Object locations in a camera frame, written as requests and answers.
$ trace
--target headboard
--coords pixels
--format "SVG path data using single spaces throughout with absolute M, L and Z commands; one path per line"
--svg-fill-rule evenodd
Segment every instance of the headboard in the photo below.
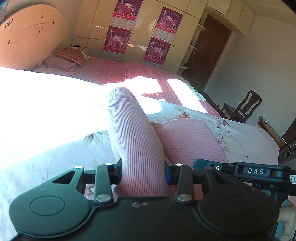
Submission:
M 32 5 L 0 25 L 0 66 L 30 69 L 68 45 L 68 31 L 61 13 L 49 5 Z

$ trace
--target hand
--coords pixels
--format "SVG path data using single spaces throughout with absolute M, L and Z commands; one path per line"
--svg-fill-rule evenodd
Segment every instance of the hand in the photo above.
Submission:
M 287 207 L 279 209 L 278 222 L 285 222 L 280 241 L 289 241 L 293 238 L 296 229 L 296 206 L 289 201 Z

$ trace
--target shelf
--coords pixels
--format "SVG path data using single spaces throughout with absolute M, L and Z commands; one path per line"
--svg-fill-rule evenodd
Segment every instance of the shelf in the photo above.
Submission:
M 200 29 L 201 31 L 205 31 L 205 28 L 203 26 L 201 26 L 200 24 L 197 25 L 197 28 Z
M 189 45 L 189 47 L 194 48 L 194 49 L 197 49 L 196 47 L 194 47 L 194 46 L 192 46 L 192 45 Z
M 190 68 L 188 68 L 187 66 L 183 66 L 183 65 L 181 65 L 180 68 L 181 68 L 181 69 L 190 69 Z

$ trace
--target ribbed fabric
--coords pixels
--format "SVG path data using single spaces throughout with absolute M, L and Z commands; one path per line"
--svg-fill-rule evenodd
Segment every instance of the ribbed fabric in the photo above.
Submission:
M 194 160 L 227 162 L 206 123 L 194 119 L 150 122 L 133 94 L 124 87 L 111 91 L 108 105 L 109 137 L 117 159 L 122 158 L 119 196 L 170 196 L 165 179 L 164 153 L 171 163 L 192 167 Z M 195 199 L 202 198 L 200 185 Z
M 109 137 L 117 159 L 122 158 L 119 196 L 169 196 L 163 147 L 133 94 L 118 87 L 109 95 Z

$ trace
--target ceiling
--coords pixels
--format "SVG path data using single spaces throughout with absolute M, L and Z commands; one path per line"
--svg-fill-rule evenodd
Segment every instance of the ceiling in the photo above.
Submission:
M 275 18 L 296 26 L 296 14 L 281 0 L 242 0 L 254 14 Z

